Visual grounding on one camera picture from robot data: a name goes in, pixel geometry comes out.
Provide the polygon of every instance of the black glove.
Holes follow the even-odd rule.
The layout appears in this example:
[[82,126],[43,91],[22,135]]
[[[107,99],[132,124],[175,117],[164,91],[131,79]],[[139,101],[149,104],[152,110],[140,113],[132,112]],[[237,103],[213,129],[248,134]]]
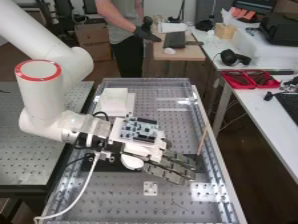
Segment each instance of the black glove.
[[152,34],[152,32],[147,32],[138,26],[136,31],[134,32],[135,35],[145,40],[151,40],[153,42],[161,42],[161,38]]

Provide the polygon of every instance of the robotic hand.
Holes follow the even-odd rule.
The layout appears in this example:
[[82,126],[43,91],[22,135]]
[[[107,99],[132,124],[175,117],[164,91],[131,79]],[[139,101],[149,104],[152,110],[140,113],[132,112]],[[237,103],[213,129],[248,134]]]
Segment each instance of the robotic hand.
[[175,184],[184,185],[185,180],[196,179],[195,161],[169,150],[172,143],[159,130],[156,121],[131,116],[126,119],[116,118],[111,132],[110,121],[98,122],[102,134],[98,132],[88,137],[87,133],[82,133],[75,148],[88,147],[100,150],[100,159],[112,163],[115,156],[120,154],[122,162],[128,169],[141,170]]

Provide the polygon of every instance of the transparent tabletop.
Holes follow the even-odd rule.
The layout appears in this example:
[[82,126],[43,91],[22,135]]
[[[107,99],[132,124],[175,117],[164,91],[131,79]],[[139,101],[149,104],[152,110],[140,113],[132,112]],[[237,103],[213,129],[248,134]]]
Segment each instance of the transparent tabletop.
[[[197,154],[205,122],[197,105],[199,95],[188,79],[106,79],[90,113],[94,113],[106,88],[128,88],[130,93],[136,93],[135,116],[159,121],[160,129],[173,143],[173,151],[189,156]],[[70,161],[84,154],[86,151],[75,151]],[[145,173],[95,172],[74,209],[44,223],[239,223],[209,136],[197,161],[196,181],[184,186]],[[87,175],[82,162],[68,167],[44,215],[68,207]],[[147,181],[157,183],[156,196],[144,195]]]

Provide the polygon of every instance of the white robotic arm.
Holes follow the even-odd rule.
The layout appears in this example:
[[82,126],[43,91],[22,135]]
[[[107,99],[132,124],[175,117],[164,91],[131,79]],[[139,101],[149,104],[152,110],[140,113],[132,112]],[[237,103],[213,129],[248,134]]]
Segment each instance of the white robotic arm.
[[[104,144],[119,142],[123,147],[118,152],[103,151],[104,158],[120,153],[127,168],[143,169],[177,184],[195,179],[195,162],[167,149],[164,132],[152,128],[151,121],[118,118],[112,129],[110,121],[66,110],[64,92],[92,72],[92,57],[84,49],[70,48],[11,0],[0,0],[0,35],[34,59],[16,67],[26,105],[19,120],[24,132],[82,148],[108,148]],[[145,127],[141,134],[123,130],[132,122]],[[155,130],[147,136],[148,127]]]
[[66,111],[64,92],[91,74],[92,57],[84,49],[70,48],[11,0],[0,1],[0,34],[34,59],[16,67],[26,105],[20,128],[66,141],[63,125],[79,115]]

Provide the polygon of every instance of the red tray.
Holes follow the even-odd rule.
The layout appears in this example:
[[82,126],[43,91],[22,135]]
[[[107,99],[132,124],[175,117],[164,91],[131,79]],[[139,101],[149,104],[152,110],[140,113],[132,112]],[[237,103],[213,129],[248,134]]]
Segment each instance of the red tray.
[[244,71],[223,71],[223,77],[235,89],[256,89],[256,82]]
[[261,89],[276,89],[280,88],[281,82],[279,82],[273,76],[261,70],[247,70],[247,75],[253,79],[256,82],[257,88]]

